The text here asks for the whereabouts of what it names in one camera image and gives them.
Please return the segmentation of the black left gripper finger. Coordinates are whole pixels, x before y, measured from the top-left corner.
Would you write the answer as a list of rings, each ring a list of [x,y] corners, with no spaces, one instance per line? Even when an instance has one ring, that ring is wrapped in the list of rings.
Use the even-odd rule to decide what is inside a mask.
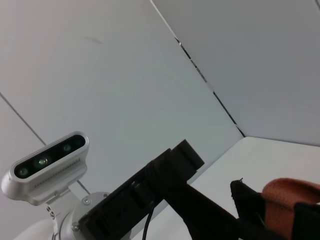
[[[174,168],[184,181],[191,179],[205,164],[186,139],[170,151]]]

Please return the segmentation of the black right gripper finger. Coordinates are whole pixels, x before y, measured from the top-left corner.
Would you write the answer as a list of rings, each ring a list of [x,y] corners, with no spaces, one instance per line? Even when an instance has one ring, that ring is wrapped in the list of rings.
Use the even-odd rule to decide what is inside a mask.
[[[320,240],[320,205],[296,203],[294,206],[293,240]]]

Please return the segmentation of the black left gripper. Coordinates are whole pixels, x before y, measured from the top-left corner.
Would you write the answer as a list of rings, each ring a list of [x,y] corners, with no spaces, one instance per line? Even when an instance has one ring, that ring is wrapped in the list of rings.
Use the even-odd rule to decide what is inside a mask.
[[[191,195],[187,181],[172,163],[171,150],[161,153],[80,218],[80,232],[86,240],[119,240],[163,198]]]

